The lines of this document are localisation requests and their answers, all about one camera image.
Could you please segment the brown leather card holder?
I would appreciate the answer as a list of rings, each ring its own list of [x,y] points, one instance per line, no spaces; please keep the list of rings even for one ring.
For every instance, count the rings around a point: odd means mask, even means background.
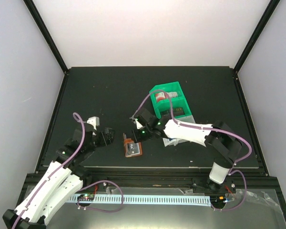
[[[135,143],[132,139],[127,138],[125,133],[123,133],[123,147],[126,158],[141,156],[143,154],[141,143]]]

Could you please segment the white bin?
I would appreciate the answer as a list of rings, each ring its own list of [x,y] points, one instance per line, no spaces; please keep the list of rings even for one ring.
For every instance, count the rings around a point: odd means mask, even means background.
[[[173,119],[170,119],[165,124],[165,137],[163,138],[164,146],[176,146],[187,141],[195,143],[199,143],[201,141],[198,130],[181,126],[181,124],[195,124],[195,120],[192,115],[177,118],[176,120],[177,122],[175,122]]]

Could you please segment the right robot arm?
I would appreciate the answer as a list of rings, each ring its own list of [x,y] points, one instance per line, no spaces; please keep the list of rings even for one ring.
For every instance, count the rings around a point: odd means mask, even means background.
[[[181,139],[206,147],[213,157],[213,165],[202,187],[211,193],[219,193],[225,186],[225,178],[243,147],[241,141],[234,133],[229,132],[228,126],[223,122],[198,125],[177,120],[170,114],[157,118],[143,107],[131,120],[136,124],[136,128],[132,130],[132,139],[136,143],[166,138]]]

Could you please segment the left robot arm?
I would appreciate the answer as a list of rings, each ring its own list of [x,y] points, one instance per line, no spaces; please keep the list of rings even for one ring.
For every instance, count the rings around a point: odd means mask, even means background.
[[[112,144],[114,134],[111,128],[97,131],[94,125],[88,123],[75,129],[73,137],[57,150],[56,159],[30,194],[15,209],[8,209],[3,214],[6,227],[45,229],[73,194],[92,187],[93,179],[81,163],[96,148]]]

